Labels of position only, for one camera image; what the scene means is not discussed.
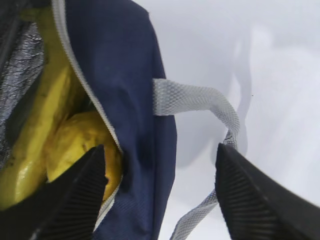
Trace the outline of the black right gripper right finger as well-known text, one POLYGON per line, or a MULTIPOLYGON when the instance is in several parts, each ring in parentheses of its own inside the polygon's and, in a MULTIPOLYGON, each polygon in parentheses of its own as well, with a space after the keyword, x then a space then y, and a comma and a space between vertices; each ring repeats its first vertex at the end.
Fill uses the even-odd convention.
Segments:
POLYGON ((215 191, 233 240, 318 240, 320 209, 220 143, 215 191))

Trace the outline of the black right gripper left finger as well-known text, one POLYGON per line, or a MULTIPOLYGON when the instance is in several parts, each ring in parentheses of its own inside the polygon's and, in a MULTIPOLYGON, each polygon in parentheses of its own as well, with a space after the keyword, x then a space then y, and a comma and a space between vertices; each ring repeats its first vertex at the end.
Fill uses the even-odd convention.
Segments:
POLYGON ((36 193, 0 213, 2 240, 90 240, 105 191, 105 151, 93 147, 36 193))

